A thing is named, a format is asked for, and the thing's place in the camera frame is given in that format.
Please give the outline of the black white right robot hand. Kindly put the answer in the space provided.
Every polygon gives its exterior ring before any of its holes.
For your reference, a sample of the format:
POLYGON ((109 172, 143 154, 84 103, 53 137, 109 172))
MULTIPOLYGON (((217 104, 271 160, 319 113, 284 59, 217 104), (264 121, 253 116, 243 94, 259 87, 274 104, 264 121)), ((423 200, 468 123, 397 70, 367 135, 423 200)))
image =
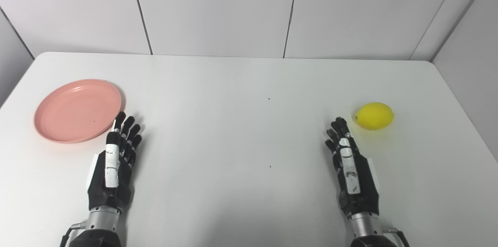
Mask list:
POLYGON ((338 204, 346 217, 358 213, 379 215, 379 193, 368 163, 347 126, 347 121, 337 117, 326 130, 325 141, 331 151, 340 192, 338 204))

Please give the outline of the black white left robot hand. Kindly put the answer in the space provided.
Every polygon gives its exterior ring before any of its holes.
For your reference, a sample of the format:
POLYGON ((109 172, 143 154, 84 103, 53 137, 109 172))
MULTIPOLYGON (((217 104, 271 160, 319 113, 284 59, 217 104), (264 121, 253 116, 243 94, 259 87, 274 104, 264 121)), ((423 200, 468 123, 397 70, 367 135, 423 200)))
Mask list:
POLYGON ((130 186, 142 142, 141 130, 133 116, 119 112, 105 138, 105 150, 94 158, 92 176, 87 188, 89 210, 101 206, 122 212, 132 199, 130 186))

